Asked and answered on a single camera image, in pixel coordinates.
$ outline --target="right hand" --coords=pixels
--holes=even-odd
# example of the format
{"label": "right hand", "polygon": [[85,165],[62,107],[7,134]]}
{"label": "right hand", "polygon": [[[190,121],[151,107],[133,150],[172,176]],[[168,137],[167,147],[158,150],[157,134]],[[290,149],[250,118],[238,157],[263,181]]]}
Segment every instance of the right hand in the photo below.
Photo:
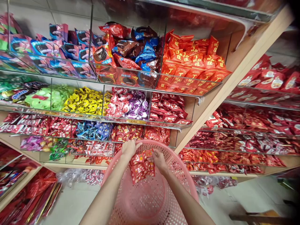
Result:
{"label": "right hand", "polygon": [[169,167],[166,164],[166,160],[163,156],[163,153],[157,149],[153,149],[152,158],[154,160],[155,165],[159,169],[160,173],[164,175],[168,172]]}

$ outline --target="basket mesh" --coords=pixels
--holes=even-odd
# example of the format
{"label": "basket mesh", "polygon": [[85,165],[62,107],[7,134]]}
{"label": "basket mesh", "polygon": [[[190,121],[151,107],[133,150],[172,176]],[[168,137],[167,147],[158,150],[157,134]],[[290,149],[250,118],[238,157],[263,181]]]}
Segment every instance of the basket mesh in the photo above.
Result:
{"label": "basket mesh", "polygon": [[[164,147],[161,143],[159,145],[155,144],[155,141],[147,140],[145,143],[142,140],[142,142],[143,145],[137,149],[137,153],[151,148],[156,148],[163,152],[170,170],[186,190],[191,193],[190,189],[194,189],[193,197],[198,199],[198,196],[194,194],[196,190],[193,182],[191,182],[191,179],[187,179],[187,176],[190,177],[188,170],[184,167],[183,163],[182,165],[178,163],[180,159],[175,154],[172,154],[172,150],[167,146]],[[117,161],[118,159],[115,163],[110,164],[109,167],[114,167]],[[157,167],[155,168],[155,177],[147,176],[146,179],[139,181],[135,185],[132,185],[130,169],[127,167],[121,181],[109,224],[183,225],[187,224],[187,222],[171,188]]]}

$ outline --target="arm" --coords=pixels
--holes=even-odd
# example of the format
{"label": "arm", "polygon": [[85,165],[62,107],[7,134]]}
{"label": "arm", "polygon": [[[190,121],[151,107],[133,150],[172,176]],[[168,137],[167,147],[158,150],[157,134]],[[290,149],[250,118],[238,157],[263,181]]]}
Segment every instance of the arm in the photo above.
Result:
{"label": "arm", "polygon": [[168,168],[163,153],[154,149],[152,154],[155,165],[167,180],[175,198],[183,212],[188,225],[215,225],[211,217],[190,195],[190,193],[179,182],[177,177]]}
{"label": "arm", "polygon": [[139,143],[136,146],[135,140],[127,141],[122,145],[122,155],[119,161],[87,209],[80,225],[108,224],[125,169],[131,157],[141,145],[142,143]]}

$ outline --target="green candy wrapper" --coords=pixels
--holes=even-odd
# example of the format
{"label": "green candy wrapper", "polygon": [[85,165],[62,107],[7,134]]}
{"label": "green candy wrapper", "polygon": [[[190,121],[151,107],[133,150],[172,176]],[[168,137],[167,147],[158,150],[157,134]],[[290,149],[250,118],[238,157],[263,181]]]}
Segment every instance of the green candy wrapper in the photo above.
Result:
{"label": "green candy wrapper", "polygon": [[67,85],[44,87],[35,94],[26,96],[25,102],[31,108],[60,111],[65,101],[73,94],[74,89]]}

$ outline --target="hand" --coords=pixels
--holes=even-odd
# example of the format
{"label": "hand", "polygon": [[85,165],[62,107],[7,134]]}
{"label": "hand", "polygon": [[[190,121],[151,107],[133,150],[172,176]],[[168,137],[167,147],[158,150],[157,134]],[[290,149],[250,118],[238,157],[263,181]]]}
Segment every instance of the hand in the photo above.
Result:
{"label": "hand", "polygon": [[138,143],[137,145],[135,144],[135,139],[134,140],[129,140],[126,141],[122,145],[122,155],[125,156],[125,158],[129,161],[132,156],[135,154],[137,149],[142,145],[143,143]]}
{"label": "hand", "polygon": [[165,157],[163,156],[163,153],[157,149],[153,149],[152,157],[160,173],[162,175],[165,175],[169,171],[169,167],[166,164],[166,160]]}

